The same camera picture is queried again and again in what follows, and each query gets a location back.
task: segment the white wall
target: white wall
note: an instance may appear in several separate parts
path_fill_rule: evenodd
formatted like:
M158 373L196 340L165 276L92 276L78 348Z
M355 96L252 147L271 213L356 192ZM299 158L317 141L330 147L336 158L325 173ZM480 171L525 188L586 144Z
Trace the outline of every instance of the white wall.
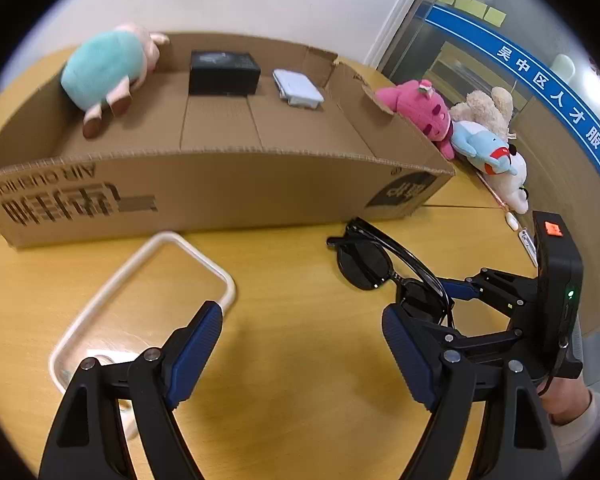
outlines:
M0 89L40 57L123 22L150 30L217 30L297 41L358 61L377 57L413 0L60 0L0 76Z

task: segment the white plush toy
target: white plush toy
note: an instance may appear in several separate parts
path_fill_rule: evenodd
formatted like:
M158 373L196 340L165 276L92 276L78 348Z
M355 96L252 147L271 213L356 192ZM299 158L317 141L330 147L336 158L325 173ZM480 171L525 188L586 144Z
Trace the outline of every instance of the white plush toy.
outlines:
M511 166L517 171L516 175L510 173L483 174L484 179L498 196L518 214L523 215L529 210L528 195L522 185L526 180L526 162L513 144L509 145Z

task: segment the white case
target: white case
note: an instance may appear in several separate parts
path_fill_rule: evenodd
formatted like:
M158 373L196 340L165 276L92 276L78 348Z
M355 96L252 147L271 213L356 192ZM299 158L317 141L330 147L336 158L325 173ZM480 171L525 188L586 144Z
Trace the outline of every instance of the white case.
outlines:
M277 68L273 71L273 79L280 90L280 97L291 106L317 108L324 101L322 94L304 74Z

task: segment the light blue plush toy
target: light blue plush toy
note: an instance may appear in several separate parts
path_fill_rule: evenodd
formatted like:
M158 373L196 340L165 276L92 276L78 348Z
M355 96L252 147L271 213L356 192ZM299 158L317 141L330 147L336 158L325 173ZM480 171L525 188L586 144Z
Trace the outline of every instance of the light blue plush toy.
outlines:
M164 34L150 34L131 23L94 36L67 61L60 84L75 105L85 112L82 132L97 136L102 129L102 105L122 115L160 57L157 45L169 43Z
M451 145L484 173L518 174L511 165L509 145L481 124L471 121L454 123Z

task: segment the black box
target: black box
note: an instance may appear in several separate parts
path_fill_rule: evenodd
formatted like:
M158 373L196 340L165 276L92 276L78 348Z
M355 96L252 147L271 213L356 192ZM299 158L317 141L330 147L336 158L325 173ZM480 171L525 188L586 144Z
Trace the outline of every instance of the black box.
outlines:
M258 79L260 67L248 53L191 53L189 95L254 94Z

